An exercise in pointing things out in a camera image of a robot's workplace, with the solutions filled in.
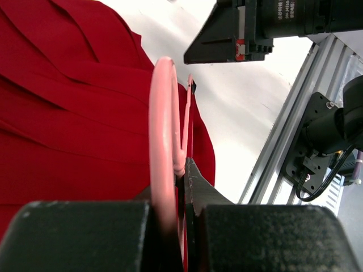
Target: black cylinder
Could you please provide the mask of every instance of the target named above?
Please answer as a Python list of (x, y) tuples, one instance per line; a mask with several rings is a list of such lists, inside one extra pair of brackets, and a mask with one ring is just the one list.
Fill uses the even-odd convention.
[(344, 140), (343, 109), (332, 109), (305, 129), (306, 138), (311, 146), (323, 154), (331, 154), (348, 147)]
[(344, 130), (347, 141), (363, 150), (363, 76), (344, 87)]
[(266, 39), (363, 29), (363, 0), (262, 0)]

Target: red fabric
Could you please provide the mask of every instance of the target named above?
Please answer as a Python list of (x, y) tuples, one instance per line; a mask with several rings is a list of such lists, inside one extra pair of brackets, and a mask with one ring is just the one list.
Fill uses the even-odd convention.
[[(34, 200), (131, 199), (149, 184), (153, 65), (113, 10), (88, 0), (0, 1), (0, 238)], [(179, 85), (183, 124), (186, 91)], [(214, 152), (193, 97), (193, 157)]]

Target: black mounting plate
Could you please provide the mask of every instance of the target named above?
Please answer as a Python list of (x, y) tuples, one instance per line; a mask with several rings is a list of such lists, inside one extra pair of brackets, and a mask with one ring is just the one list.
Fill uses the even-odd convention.
[[(305, 167), (304, 158), (306, 156), (310, 156), (313, 151), (313, 148), (304, 136), (303, 129), (311, 121), (324, 116), (328, 111), (332, 111), (336, 108), (328, 108), (328, 103), (330, 103), (330, 100), (321, 93), (316, 92), (311, 95), (310, 101), (307, 104), (291, 148), (282, 166), (282, 175), (293, 184), (297, 184), (299, 182), (301, 171)], [(332, 156), (316, 156), (310, 161), (309, 167), (314, 173), (308, 175), (308, 178), (302, 188), (304, 192), (313, 194), (320, 187), (331, 159)]]

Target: screw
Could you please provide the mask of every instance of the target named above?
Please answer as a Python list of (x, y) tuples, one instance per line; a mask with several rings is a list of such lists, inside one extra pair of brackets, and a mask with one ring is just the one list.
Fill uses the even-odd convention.
[(335, 104), (333, 102), (327, 102), (327, 108), (332, 109), (334, 108)]

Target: white surface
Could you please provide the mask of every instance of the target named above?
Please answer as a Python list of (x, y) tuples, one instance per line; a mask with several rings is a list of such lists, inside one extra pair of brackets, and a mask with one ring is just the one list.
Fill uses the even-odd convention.
[(216, 153), (216, 188), (236, 202), (294, 79), (309, 39), (276, 39), (265, 62), (184, 65), (183, 54), (207, 19), (211, 0), (102, 0), (142, 35), (151, 61), (174, 59), (179, 82), (192, 73), (197, 103)]

